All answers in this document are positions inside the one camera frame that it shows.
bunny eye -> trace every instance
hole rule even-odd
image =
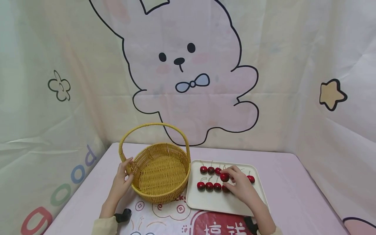
[[[196,46],[193,44],[193,43],[188,43],[187,45],[187,50],[190,52],[190,53],[193,53],[196,51]]]
[[[159,60],[162,61],[162,62],[165,62],[166,61],[166,55],[165,53],[161,52],[159,53]]]

bunny nose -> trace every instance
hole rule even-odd
[[[182,63],[184,63],[184,61],[185,59],[180,57],[174,60],[174,64],[181,65]]]

basket handle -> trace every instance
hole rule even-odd
[[[142,124],[142,125],[139,125],[135,128],[133,128],[132,130],[128,131],[128,133],[126,133],[123,138],[121,139],[120,143],[119,143],[119,155],[120,155],[120,159],[122,162],[125,162],[126,158],[125,158],[125,155],[123,153],[123,143],[124,143],[124,140],[125,138],[128,137],[128,135],[130,135],[133,131],[137,130],[137,129],[140,129],[142,127],[145,127],[145,126],[167,126],[167,127],[170,127],[174,130],[176,130],[177,132],[179,132],[183,139],[184,139],[184,142],[185,142],[185,147],[186,147],[186,153],[187,153],[187,157],[188,157],[188,160],[189,162],[191,162],[191,154],[190,154],[190,151],[189,151],[189,143],[188,143],[188,139],[187,137],[185,136],[185,134],[179,130],[177,127],[174,127],[173,125],[170,125],[168,123],[145,123],[145,124]]]

yellow star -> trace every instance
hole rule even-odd
[[[320,104],[325,105],[328,110],[334,111],[337,104],[345,100],[347,100],[347,95],[341,91],[341,84],[338,79],[321,83]]]

blue bow tie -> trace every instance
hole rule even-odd
[[[190,87],[193,88],[195,86],[209,86],[209,84],[210,84],[209,76],[206,73],[202,73],[198,75],[194,81],[177,83],[175,86],[175,89],[179,93],[184,93]]]

